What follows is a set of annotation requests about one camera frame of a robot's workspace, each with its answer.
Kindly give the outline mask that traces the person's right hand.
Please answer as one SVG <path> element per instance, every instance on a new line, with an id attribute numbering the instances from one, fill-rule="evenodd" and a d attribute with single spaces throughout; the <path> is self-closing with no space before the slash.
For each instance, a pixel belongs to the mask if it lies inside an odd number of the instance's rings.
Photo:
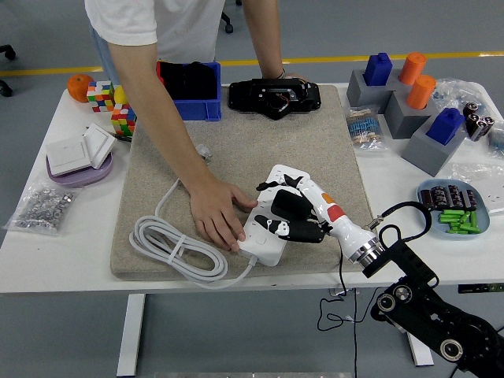
<path id="1" fill-rule="evenodd" d="M 187 187 L 191 197 L 191 212 L 199 235 L 221 249 L 237 252 L 239 241 L 246 239 L 234 205 L 251 211 L 258 201 L 248 197 L 236 185 L 215 177 L 205 178 Z"/>

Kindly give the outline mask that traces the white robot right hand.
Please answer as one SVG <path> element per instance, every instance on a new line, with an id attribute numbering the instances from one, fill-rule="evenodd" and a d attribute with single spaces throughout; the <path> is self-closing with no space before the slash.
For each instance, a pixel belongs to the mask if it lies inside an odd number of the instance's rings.
<path id="1" fill-rule="evenodd" d="M 257 215 L 254 219 L 280 239 L 300 243 L 320 243 L 326 235 L 339 241 L 342 254 L 367 266 L 384 252 L 376 234 L 354 224 L 335 200 L 308 176 L 293 178 L 283 174 L 279 179 L 260 183 L 258 191 L 286 186 L 299 194 L 280 190 L 271 211 L 279 220 Z"/>

